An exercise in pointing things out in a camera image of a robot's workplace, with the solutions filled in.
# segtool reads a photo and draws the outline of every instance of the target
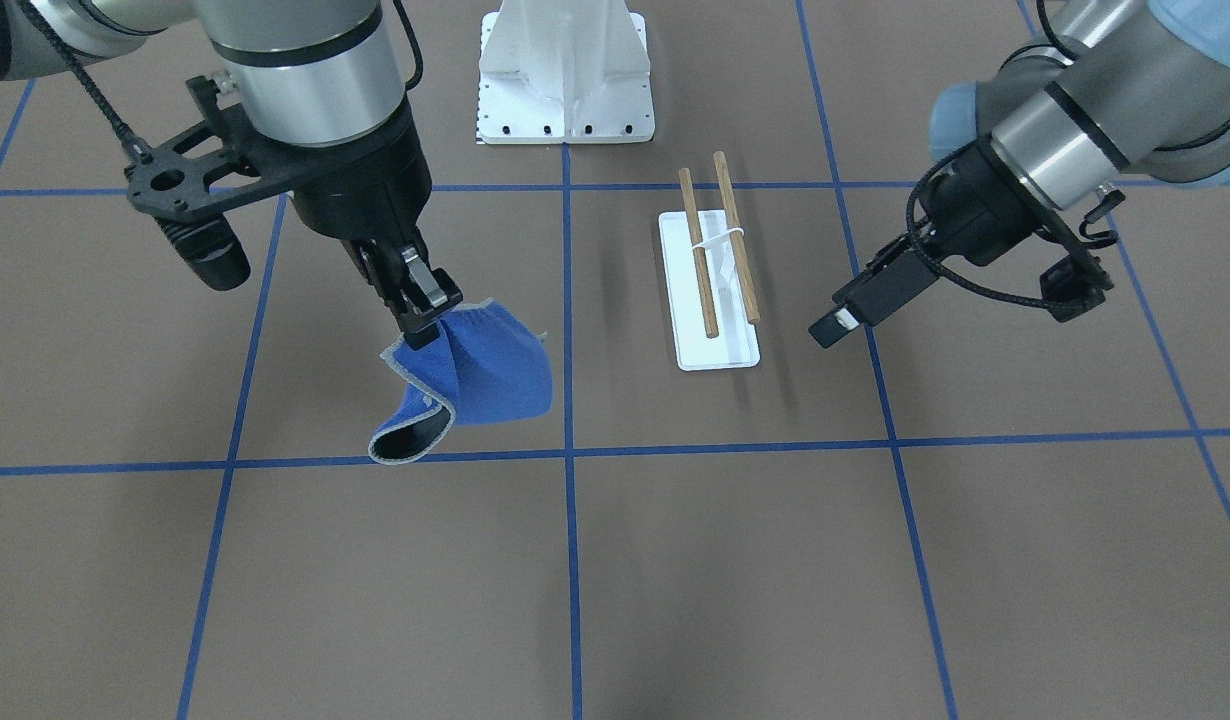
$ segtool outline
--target folded blue towel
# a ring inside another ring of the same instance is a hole
[[[451,425],[534,418],[552,406],[552,370],[542,342],[496,300],[460,305],[437,320],[419,350],[403,340],[379,357],[406,384],[401,407],[371,437],[371,459],[415,462]]]

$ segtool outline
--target wooden dowel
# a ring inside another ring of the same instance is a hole
[[[726,226],[738,228],[739,208],[736,206],[736,188],[729,183],[729,167],[726,167],[724,151],[712,154],[712,164],[717,167],[717,187],[721,188],[721,206],[726,209]],[[756,292],[753,290],[753,272],[748,268],[748,251],[744,247],[744,233],[729,234],[729,249],[736,255],[736,273],[739,276],[739,295],[744,299],[744,314],[748,324],[756,325],[761,314],[756,310]]]
[[[706,337],[717,337],[717,309],[712,304],[712,281],[708,279],[708,256],[705,249],[700,247],[704,241],[704,229],[699,228],[699,208],[694,202],[694,182],[691,182],[691,169],[678,170],[678,181],[681,183],[681,202],[688,208],[688,226],[691,228],[691,246],[694,261],[696,261],[696,283],[699,286],[699,305],[704,308],[704,334]]]

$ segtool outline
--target light blue joint cover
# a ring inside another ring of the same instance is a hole
[[[419,350],[399,338],[381,357],[406,382],[397,412],[368,450],[386,465],[415,462],[453,425],[535,418],[552,406],[552,368],[542,341],[498,302],[460,305],[437,319]]]
[[[1215,187],[1224,185],[1230,181],[1230,165],[1218,174],[1213,174],[1209,178],[1200,178],[1200,181],[1192,182],[1172,182],[1171,187],[1182,187],[1184,190],[1205,190],[1208,187]]]
[[[948,86],[935,101],[929,132],[932,162],[943,160],[980,135],[975,92],[975,82],[959,82]]]
[[[1149,9],[1180,41],[1230,68],[1230,0],[1149,0]]]

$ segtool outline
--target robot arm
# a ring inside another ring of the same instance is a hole
[[[834,309],[811,327],[820,346],[883,322],[941,277],[1065,322],[1113,287],[1090,251],[1116,236],[1086,233],[1123,199],[1109,191],[1112,178],[1230,177],[1230,2],[1071,0],[1054,31],[1064,53],[1031,42],[994,81],[936,103],[932,146],[967,143],[918,182],[907,231],[834,293]],[[963,128],[950,130],[948,118],[962,118]],[[1096,191],[1082,241],[1057,212]],[[943,266],[954,255],[993,263],[1031,234],[1069,254],[1041,276],[1039,299],[988,290]]]
[[[231,290],[250,265],[223,214],[292,192],[300,219],[341,240],[406,340],[432,341],[437,316],[462,295],[428,265],[417,228],[432,178],[406,91],[422,64],[417,54],[405,81],[379,0],[0,0],[0,79],[84,78],[80,63],[130,53],[191,17],[226,68],[187,82],[203,122],[149,146],[89,87],[132,160],[127,199],[203,282]],[[221,108],[234,91],[241,102]],[[189,158],[213,137],[220,151]],[[216,186],[230,176],[246,182]]]

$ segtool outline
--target chopstick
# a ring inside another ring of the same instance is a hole
[[[708,256],[701,247],[704,241],[704,229],[699,226],[699,208],[694,201],[694,182],[691,182],[691,169],[678,170],[678,181],[681,183],[681,202],[688,209],[688,226],[691,228],[691,246],[694,261],[696,261],[696,283],[699,286],[699,305],[704,308],[704,334],[706,337],[720,336],[717,329],[717,309],[712,304],[712,281],[708,279]]]
[[[721,190],[721,206],[726,209],[726,226],[738,228],[740,226],[739,208],[736,206],[736,188],[731,187],[729,183],[729,167],[726,167],[724,151],[715,151],[712,162],[717,167],[717,187]],[[739,293],[744,299],[744,314],[748,315],[748,324],[756,325],[761,320],[761,314],[758,314],[756,310],[756,292],[753,290],[753,272],[748,268],[744,233],[732,231],[729,234],[729,249],[736,255],[736,273],[739,276]]]

